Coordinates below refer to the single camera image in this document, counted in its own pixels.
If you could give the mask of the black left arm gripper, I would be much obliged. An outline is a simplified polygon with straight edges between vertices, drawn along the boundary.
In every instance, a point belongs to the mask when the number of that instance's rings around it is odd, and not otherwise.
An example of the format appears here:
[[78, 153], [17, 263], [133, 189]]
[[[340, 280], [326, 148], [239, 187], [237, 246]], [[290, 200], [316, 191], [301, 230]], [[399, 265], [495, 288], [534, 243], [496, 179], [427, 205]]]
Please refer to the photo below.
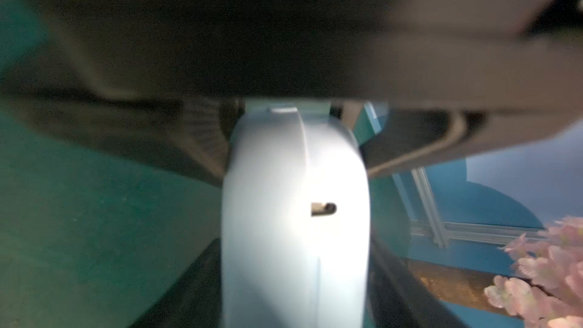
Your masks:
[[249, 98], [329, 100], [370, 177], [582, 116], [579, 0], [1, 0], [1, 105], [30, 127], [220, 184]]

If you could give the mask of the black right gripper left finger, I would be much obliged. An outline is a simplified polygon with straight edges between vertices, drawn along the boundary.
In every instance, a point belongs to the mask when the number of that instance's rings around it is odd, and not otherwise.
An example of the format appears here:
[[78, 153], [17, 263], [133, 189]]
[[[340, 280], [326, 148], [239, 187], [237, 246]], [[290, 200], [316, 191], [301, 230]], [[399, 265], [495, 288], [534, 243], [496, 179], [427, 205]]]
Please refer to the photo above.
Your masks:
[[221, 313], [221, 243], [217, 238], [131, 326], [218, 327]]

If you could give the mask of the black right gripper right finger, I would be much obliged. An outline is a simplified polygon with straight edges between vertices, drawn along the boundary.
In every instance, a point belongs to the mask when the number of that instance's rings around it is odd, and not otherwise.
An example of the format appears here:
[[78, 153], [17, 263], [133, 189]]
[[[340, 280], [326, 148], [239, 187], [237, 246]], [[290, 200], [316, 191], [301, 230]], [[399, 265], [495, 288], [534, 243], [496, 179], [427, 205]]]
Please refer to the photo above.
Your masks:
[[377, 327], [464, 327], [376, 237], [370, 238], [367, 309]]

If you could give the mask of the white alarm device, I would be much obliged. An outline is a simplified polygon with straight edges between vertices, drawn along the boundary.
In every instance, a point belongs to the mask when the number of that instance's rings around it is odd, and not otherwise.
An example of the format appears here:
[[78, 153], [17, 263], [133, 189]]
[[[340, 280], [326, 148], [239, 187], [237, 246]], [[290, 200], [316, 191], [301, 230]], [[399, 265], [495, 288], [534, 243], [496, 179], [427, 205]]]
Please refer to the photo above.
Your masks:
[[225, 326], [362, 326], [370, 193], [340, 120], [291, 103], [247, 110], [231, 137], [221, 222]]

